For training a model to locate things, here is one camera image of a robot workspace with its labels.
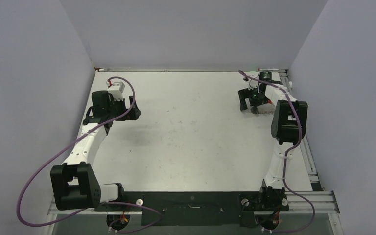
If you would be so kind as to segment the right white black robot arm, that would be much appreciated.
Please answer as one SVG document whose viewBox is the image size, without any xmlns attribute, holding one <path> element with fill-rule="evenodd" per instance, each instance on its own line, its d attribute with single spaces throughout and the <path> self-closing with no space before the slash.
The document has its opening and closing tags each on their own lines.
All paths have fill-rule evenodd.
<svg viewBox="0 0 376 235">
<path fill-rule="evenodd" d="M 306 134 L 308 104 L 295 99 L 270 71 L 261 71 L 254 81 L 255 87 L 238 91 L 240 110 L 250 109 L 258 114 L 258 107 L 272 104 L 275 109 L 271 123 L 271 136 L 275 140 L 272 160 L 256 198 L 248 205 L 256 210 L 270 211 L 286 207 L 285 186 L 287 163 Z"/>
</svg>

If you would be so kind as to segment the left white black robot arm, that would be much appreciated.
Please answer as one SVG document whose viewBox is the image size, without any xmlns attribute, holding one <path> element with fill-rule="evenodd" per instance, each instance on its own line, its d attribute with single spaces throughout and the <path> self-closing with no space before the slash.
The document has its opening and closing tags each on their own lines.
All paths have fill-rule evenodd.
<svg viewBox="0 0 376 235">
<path fill-rule="evenodd" d="M 119 211 L 126 205 L 122 184 L 100 184 L 92 164 L 113 122 L 137 120 L 141 111 L 133 96 L 129 97 L 130 107 L 127 108 L 121 92 L 96 91 L 91 100 L 92 106 L 83 120 L 81 139 L 63 163 L 50 171 L 55 204 L 60 211 L 97 208 L 105 202 Z"/>
</svg>

